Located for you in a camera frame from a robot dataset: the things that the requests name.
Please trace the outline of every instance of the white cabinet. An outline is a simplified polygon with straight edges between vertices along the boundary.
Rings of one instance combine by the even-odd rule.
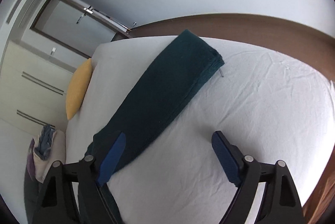
[[[32,135],[44,124],[66,131],[72,73],[9,42],[0,74],[0,117]]]

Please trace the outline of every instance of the cushion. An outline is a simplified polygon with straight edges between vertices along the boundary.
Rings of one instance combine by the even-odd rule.
[[[89,58],[77,68],[69,83],[65,104],[68,120],[70,120],[80,109],[86,94],[86,90],[88,88],[88,84],[91,80],[91,76],[92,63],[91,58]]]

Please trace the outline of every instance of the mattress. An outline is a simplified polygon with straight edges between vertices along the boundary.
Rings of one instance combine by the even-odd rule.
[[[67,163],[83,158],[154,58],[175,36],[100,45],[80,111],[66,131]],[[211,146],[221,130],[244,155],[284,160],[303,205],[335,143],[332,82],[287,55],[240,42],[203,38],[225,61],[180,115],[108,187],[126,224],[219,223],[237,188]],[[246,223],[253,223],[264,183]]]

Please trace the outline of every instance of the folded blanket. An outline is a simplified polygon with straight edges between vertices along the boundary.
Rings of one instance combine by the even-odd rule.
[[[185,30],[150,64],[108,124],[94,135],[85,155],[97,155],[109,135],[122,131],[126,136],[126,145],[113,172],[120,170],[163,132],[223,64],[215,49]],[[105,199],[111,201],[108,202],[109,207],[115,212],[116,203],[106,191],[107,186],[101,189]],[[79,195],[83,216],[85,213],[80,200]]]

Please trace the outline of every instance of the blue clamp pad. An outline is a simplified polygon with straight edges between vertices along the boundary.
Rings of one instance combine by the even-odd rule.
[[[96,183],[101,187],[104,183],[108,182],[114,173],[116,165],[118,164],[121,155],[126,147],[126,135],[120,133],[115,143],[107,153],[100,165],[99,176]]]
[[[232,155],[232,152],[230,149],[227,147],[228,144],[226,145],[223,138],[222,132],[216,131],[212,135],[212,147],[213,150],[217,156],[217,158],[220,161],[220,164],[223,167],[224,172],[226,173],[226,176],[228,180],[235,184],[236,187],[239,187],[241,185],[241,177],[240,177],[240,167],[235,160],[234,156]]]

